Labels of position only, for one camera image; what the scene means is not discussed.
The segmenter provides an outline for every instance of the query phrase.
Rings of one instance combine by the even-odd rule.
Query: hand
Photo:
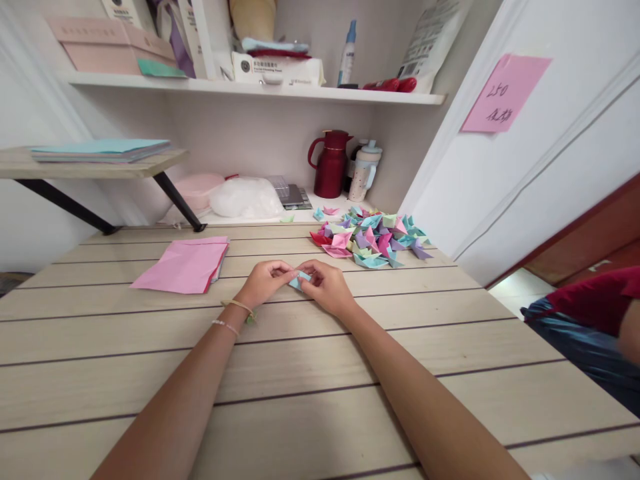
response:
[[[339,268],[319,260],[309,260],[296,270],[311,276],[311,282],[300,278],[300,288],[330,314],[341,318],[358,306]]]
[[[234,300],[253,310],[269,300],[278,288],[289,283],[297,275],[298,272],[282,260],[256,263]]]

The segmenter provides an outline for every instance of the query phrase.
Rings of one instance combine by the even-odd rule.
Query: pink paper stack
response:
[[[227,237],[173,241],[158,263],[140,275],[131,288],[206,293],[220,276],[228,247]]]

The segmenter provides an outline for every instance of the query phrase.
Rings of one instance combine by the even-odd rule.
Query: bracelet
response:
[[[223,322],[222,320],[214,320],[214,321],[211,322],[211,324],[224,325],[226,328],[228,328],[229,330],[231,330],[232,332],[235,333],[235,337],[236,338],[240,338],[240,334],[238,333],[238,330],[236,330],[232,326],[228,325],[227,323]]]
[[[220,301],[220,304],[223,307],[228,306],[230,303],[232,303],[234,305],[237,305],[238,307],[242,307],[242,308],[244,308],[244,310],[249,312],[249,316],[247,317],[247,320],[246,320],[247,323],[256,323],[256,320],[258,319],[258,314],[255,313],[253,310],[251,310],[244,303],[240,303],[237,300],[221,300]]]

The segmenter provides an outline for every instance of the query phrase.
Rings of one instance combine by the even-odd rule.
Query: wooden table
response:
[[[94,212],[84,208],[74,199],[66,196],[45,179],[139,179],[153,177],[169,199],[185,216],[193,227],[200,232],[207,226],[193,214],[182,195],[176,190],[165,170],[184,160],[186,150],[168,150],[133,163],[53,163],[38,162],[31,156],[28,148],[20,147],[0,150],[0,179],[13,179],[29,190],[46,198],[58,207],[80,218],[100,230],[104,235],[112,235],[120,227],[114,227]]]
[[[310,242],[317,224],[228,235],[206,295],[129,288],[170,228],[96,235],[0,301],[0,477],[86,479],[258,261],[317,258],[530,472],[640,451],[640,421],[435,248],[364,270]],[[284,287],[234,348],[194,479],[420,479],[353,339]]]

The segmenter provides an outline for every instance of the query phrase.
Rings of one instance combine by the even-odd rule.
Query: red thermos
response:
[[[324,130],[325,137],[313,141],[309,147],[309,164],[318,172],[315,174],[313,192],[321,198],[338,198],[342,192],[342,180],[347,165],[347,142],[353,137],[342,130]],[[325,148],[318,156],[318,165],[311,163],[313,148],[323,141]]]

